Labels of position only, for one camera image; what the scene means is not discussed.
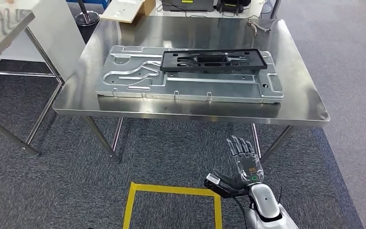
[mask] floor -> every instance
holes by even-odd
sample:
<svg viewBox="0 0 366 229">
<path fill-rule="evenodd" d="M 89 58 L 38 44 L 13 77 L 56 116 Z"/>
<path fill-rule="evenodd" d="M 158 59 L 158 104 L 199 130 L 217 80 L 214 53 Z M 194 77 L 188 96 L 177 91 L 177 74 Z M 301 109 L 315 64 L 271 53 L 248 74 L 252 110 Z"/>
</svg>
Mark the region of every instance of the floor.
<svg viewBox="0 0 366 229">
<path fill-rule="evenodd" d="M 366 0 L 283 0 L 278 17 L 328 109 L 324 130 L 366 228 Z"/>
<path fill-rule="evenodd" d="M 0 62 L 0 70 L 43 71 L 40 64 Z M 0 123 L 25 138 L 55 87 L 54 79 L 0 76 Z M 95 118 L 107 139 L 117 119 Z M 284 126 L 258 125 L 266 150 Z M 122 228 L 131 182 L 203 188 L 217 168 L 233 175 L 225 139 L 251 139 L 233 123 L 125 119 L 118 153 L 109 159 L 78 117 L 50 111 L 28 156 L 0 135 L 0 228 Z M 265 183 L 300 228 L 362 228 L 321 128 L 298 128 L 264 164 Z M 244 206 L 249 201 L 239 198 Z M 138 191 L 130 228 L 214 228 L 210 197 Z M 244 228 L 239 207 L 222 200 L 223 228 Z"/>
</svg>

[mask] robot finger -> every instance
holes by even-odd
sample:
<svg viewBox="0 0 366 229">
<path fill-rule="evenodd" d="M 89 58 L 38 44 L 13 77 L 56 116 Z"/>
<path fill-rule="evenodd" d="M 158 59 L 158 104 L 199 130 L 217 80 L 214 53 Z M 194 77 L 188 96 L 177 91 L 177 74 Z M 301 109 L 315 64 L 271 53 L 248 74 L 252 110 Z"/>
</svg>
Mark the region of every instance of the robot finger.
<svg viewBox="0 0 366 229">
<path fill-rule="evenodd" d="M 250 153 L 254 153 L 254 149 L 253 149 L 252 143 L 250 143 L 249 141 L 246 141 L 246 145 L 249 147 Z"/>
<path fill-rule="evenodd" d="M 233 156 L 238 155 L 238 153 L 236 152 L 236 149 L 235 149 L 235 147 L 234 147 L 234 145 L 233 145 L 232 141 L 231 141 L 231 140 L 229 140 L 228 138 L 226 139 L 226 141 L 228 142 L 229 149 L 230 149 L 230 151 L 231 151 L 232 155 L 233 155 Z"/>
<path fill-rule="evenodd" d="M 238 153 L 243 153 L 243 149 L 242 149 L 242 145 L 241 143 L 239 142 L 238 138 L 235 137 L 235 136 L 232 136 L 232 139 L 234 140 L 235 142 L 235 146 L 236 146 L 236 149 L 238 150 Z"/>
<path fill-rule="evenodd" d="M 245 140 L 243 138 L 240 138 L 239 140 L 241 141 L 244 152 L 249 153 L 249 148 L 247 147 Z"/>
</svg>

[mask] black tray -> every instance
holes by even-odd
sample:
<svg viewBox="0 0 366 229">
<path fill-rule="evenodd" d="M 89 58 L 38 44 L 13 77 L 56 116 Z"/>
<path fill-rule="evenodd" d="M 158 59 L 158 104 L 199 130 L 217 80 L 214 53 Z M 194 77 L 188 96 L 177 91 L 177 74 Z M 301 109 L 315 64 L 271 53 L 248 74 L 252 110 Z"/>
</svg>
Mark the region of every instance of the black tray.
<svg viewBox="0 0 366 229">
<path fill-rule="evenodd" d="M 204 72 L 266 69 L 258 49 L 165 51 L 161 71 Z"/>
</svg>

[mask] yellow tape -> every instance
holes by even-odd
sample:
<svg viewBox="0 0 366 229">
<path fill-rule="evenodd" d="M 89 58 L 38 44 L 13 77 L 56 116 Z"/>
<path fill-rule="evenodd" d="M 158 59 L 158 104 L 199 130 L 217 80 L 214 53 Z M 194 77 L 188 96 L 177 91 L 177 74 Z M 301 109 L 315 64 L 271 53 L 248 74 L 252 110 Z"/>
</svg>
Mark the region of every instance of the yellow tape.
<svg viewBox="0 0 366 229">
<path fill-rule="evenodd" d="M 135 184 L 134 182 L 131 182 L 130 191 L 128 193 L 127 204 L 125 206 L 125 212 L 124 212 L 124 222 L 122 225 L 123 229 L 130 228 L 132 207 L 134 206 L 136 191 L 214 197 L 215 229 L 222 229 L 221 197 L 216 193 L 212 192 L 211 190 L 205 188 L 193 188 L 193 187 Z"/>
<path fill-rule="evenodd" d="M 137 185 L 134 182 L 131 182 L 130 191 L 128 192 L 127 204 L 125 206 L 124 222 L 122 223 L 123 229 L 130 228 L 132 207 L 134 205 L 136 187 Z"/>
<path fill-rule="evenodd" d="M 143 184 L 135 184 L 135 185 L 137 187 L 137 191 L 175 193 L 175 194 L 208 196 L 208 197 L 215 196 L 214 192 L 205 188 L 174 187 L 174 186 L 143 185 Z"/>
<path fill-rule="evenodd" d="M 221 197 L 219 195 L 214 196 L 214 214 L 215 229 L 222 229 Z"/>
</svg>

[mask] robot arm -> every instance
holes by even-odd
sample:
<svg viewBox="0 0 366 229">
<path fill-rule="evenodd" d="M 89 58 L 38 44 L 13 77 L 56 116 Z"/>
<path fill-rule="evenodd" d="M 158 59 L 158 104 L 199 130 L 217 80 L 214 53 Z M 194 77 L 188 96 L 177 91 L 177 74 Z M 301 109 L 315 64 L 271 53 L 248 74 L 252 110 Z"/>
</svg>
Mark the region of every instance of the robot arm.
<svg viewBox="0 0 366 229">
<path fill-rule="evenodd" d="M 227 139 L 238 168 L 238 176 L 227 177 L 217 170 L 208 174 L 204 186 L 222 198 L 248 195 L 251 205 L 245 215 L 249 229 L 298 229 L 284 207 L 277 203 L 268 185 L 262 184 L 264 173 L 252 144 L 242 138 Z"/>
</svg>

